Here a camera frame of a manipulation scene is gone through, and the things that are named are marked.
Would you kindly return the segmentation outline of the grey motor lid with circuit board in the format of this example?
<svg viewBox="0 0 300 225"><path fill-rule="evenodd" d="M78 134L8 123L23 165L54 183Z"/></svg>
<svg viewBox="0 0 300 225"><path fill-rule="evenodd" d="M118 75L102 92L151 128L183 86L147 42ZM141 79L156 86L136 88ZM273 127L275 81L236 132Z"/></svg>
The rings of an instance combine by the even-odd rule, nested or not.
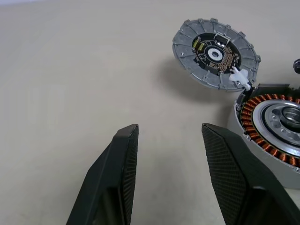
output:
<svg viewBox="0 0 300 225"><path fill-rule="evenodd" d="M172 40L175 58L200 84L217 90L245 90L229 80L232 66L248 71L256 82L261 57L243 32L217 19L186 20Z"/></svg>

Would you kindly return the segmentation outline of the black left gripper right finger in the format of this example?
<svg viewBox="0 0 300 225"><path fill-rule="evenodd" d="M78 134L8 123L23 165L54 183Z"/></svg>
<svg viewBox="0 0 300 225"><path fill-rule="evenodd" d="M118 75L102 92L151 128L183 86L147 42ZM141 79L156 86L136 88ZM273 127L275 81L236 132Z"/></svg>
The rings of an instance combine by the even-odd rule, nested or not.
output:
<svg viewBox="0 0 300 225"><path fill-rule="evenodd" d="M226 128L203 123L211 183L226 225L300 225L300 210L272 171Z"/></svg>

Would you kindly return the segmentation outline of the silver motor housing with copper windings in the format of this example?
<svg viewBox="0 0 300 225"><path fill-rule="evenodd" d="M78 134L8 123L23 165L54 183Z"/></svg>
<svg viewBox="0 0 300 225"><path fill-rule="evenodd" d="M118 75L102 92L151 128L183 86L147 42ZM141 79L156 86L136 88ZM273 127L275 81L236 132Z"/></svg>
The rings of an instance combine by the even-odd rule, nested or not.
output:
<svg viewBox="0 0 300 225"><path fill-rule="evenodd" d="M227 128L285 188L300 189L300 87L259 84L234 102Z"/></svg>

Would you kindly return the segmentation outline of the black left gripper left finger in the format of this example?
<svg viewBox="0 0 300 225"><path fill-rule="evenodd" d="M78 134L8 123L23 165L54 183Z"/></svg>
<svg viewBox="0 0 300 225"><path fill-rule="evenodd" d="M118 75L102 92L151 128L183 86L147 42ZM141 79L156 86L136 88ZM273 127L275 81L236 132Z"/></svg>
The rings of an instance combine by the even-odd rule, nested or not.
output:
<svg viewBox="0 0 300 225"><path fill-rule="evenodd" d="M118 130L88 170L66 225L131 225L138 137L137 124Z"/></svg>

